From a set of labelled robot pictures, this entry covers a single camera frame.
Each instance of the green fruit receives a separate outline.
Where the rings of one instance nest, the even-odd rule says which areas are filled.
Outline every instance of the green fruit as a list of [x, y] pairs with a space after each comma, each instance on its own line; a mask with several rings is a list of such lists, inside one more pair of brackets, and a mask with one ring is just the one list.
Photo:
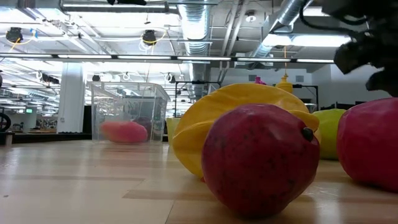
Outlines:
[[321, 159], [338, 160], [336, 150], [337, 127], [341, 115], [346, 110], [332, 109], [314, 112], [319, 119], [319, 130], [321, 132]]

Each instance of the table surface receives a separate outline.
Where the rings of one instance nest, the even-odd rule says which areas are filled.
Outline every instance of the table surface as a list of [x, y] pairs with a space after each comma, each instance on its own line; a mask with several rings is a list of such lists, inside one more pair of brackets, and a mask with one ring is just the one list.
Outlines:
[[398, 194], [355, 184], [321, 161], [282, 213], [243, 220], [167, 144], [51, 142], [0, 149], [0, 223], [398, 223]]

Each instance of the pink toy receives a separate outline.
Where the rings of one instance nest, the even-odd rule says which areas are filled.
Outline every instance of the pink toy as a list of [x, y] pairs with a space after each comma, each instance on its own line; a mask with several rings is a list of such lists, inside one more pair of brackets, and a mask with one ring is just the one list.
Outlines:
[[261, 81], [261, 77], [256, 77], [256, 81], [254, 81], [254, 83], [261, 84], [261, 85], [266, 85], [265, 82]]
[[107, 140], [116, 143], [139, 143], [148, 138], [146, 128], [132, 121], [105, 121], [100, 128]]

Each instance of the white pillar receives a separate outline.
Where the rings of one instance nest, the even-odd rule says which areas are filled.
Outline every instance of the white pillar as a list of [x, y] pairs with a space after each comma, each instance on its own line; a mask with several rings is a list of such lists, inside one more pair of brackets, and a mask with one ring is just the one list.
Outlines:
[[86, 74], [82, 63], [63, 63], [57, 132], [82, 132]]
[[26, 107], [24, 114], [24, 131], [36, 127], [36, 119], [37, 119], [37, 107]]

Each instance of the transparent container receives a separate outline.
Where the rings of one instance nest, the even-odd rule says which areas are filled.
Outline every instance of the transparent container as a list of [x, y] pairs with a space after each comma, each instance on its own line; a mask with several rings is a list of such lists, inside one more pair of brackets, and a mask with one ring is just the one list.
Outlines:
[[158, 84], [93, 82], [91, 111], [93, 140], [107, 140], [101, 133], [105, 121], [135, 121], [144, 126], [148, 141], [162, 141], [170, 97]]

